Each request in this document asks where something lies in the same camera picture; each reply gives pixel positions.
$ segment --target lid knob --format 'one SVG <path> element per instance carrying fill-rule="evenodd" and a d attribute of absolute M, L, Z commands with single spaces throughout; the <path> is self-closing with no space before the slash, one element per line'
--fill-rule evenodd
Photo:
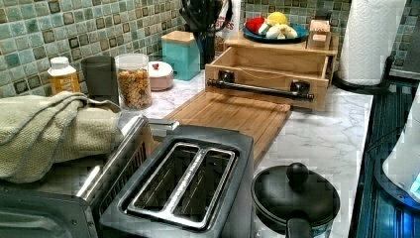
<path fill-rule="evenodd" d="M 293 163 L 287 167 L 286 171 L 290 185 L 297 186 L 301 185 L 308 180 L 309 171 L 305 165 L 301 163 Z"/>

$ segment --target black mug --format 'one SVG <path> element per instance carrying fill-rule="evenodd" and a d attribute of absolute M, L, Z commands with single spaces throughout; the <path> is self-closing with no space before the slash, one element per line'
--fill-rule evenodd
<path fill-rule="evenodd" d="M 90 57 L 81 61 L 89 98 L 119 103 L 117 72 L 112 57 Z"/>

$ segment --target wooden box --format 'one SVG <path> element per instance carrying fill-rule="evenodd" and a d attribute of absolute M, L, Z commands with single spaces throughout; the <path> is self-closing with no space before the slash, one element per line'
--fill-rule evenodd
<path fill-rule="evenodd" d="M 311 50 L 306 49 L 306 42 L 261 44 L 245 39 L 239 32 L 225 42 L 224 52 L 206 65 L 206 91 L 323 110 L 337 51 L 337 36 L 333 36 L 329 50 Z M 309 83 L 314 98 L 304 101 L 209 85 L 209 81 L 220 79 L 220 71 L 232 72 L 236 84 L 283 91 L 289 91 L 293 81 L 304 81 Z"/>

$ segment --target black pot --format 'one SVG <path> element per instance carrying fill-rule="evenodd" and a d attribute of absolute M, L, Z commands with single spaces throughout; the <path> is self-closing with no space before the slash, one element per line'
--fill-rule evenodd
<path fill-rule="evenodd" d="M 300 163 L 261 171 L 251 190 L 262 223 L 289 238 L 314 237 L 330 230 L 340 209 L 334 187 Z"/>

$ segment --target toaster slot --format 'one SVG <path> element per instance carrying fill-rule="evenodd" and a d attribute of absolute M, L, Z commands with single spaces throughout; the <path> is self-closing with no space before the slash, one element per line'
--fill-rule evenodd
<path fill-rule="evenodd" d="M 207 224 L 234 159 L 232 152 L 209 150 L 173 214 Z"/>
<path fill-rule="evenodd" d="M 130 206 L 132 209 L 158 212 L 163 210 L 199 148 L 177 143 L 160 163 Z"/>

